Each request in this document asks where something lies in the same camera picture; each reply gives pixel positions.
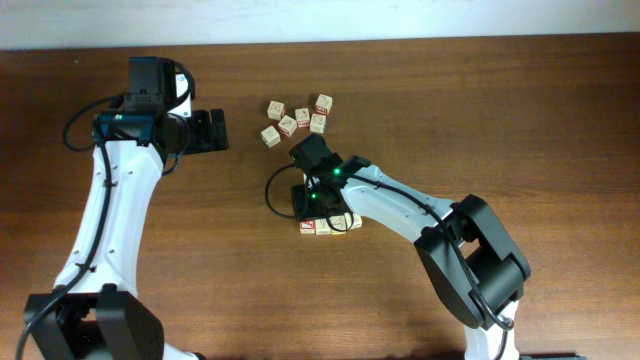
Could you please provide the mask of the blue number five block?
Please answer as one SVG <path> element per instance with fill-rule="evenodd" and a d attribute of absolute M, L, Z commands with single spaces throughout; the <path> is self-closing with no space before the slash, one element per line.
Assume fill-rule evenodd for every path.
<path fill-rule="evenodd" d="M 344 215 L 331 216 L 328 220 L 328 225 L 332 235 L 341 235 L 348 230 Z"/>

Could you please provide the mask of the letter K wooden block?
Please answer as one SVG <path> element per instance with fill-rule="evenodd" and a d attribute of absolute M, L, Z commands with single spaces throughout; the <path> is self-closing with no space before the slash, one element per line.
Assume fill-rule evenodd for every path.
<path fill-rule="evenodd" d="M 361 228 L 363 224 L 361 217 L 355 213 L 346 213 L 345 220 L 348 230 Z"/>

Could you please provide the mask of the yellow edged wooden block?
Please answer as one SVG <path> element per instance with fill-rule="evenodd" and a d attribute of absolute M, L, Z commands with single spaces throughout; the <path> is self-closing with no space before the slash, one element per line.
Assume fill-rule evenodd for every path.
<path fill-rule="evenodd" d="M 326 219 L 315 220 L 315 234 L 316 235 L 330 235 L 332 233 L 331 227 Z"/>

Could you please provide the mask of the red letter A block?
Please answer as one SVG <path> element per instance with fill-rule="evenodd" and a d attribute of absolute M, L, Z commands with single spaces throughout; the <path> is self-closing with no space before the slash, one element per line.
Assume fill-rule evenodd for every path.
<path fill-rule="evenodd" d="M 299 223 L 299 230 L 301 234 L 313 235 L 316 233 L 316 224 L 314 220 L 301 221 Z"/>

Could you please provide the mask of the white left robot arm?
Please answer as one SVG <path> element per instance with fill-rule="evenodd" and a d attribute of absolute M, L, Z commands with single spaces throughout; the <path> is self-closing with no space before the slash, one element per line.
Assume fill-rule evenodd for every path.
<path fill-rule="evenodd" d="M 170 345 L 138 298 L 137 262 L 159 180 L 181 158 L 228 148 L 224 112 L 195 110 L 181 63 L 132 57 L 129 89 L 92 118 L 92 183 L 72 251 L 51 292 L 32 294 L 15 350 L 33 339 L 46 359 L 198 359 Z"/>

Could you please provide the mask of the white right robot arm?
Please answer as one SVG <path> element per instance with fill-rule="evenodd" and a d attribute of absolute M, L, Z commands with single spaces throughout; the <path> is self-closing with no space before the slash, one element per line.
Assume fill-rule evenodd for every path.
<path fill-rule="evenodd" d="M 531 268 L 492 208 L 421 193 L 369 160 L 347 160 L 312 134 L 289 152 L 305 182 L 292 189 L 298 220 L 354 214 L 411 242 L 436 295 L 464 326 L 467 359 L 517 359 L 515 313 Z"/>

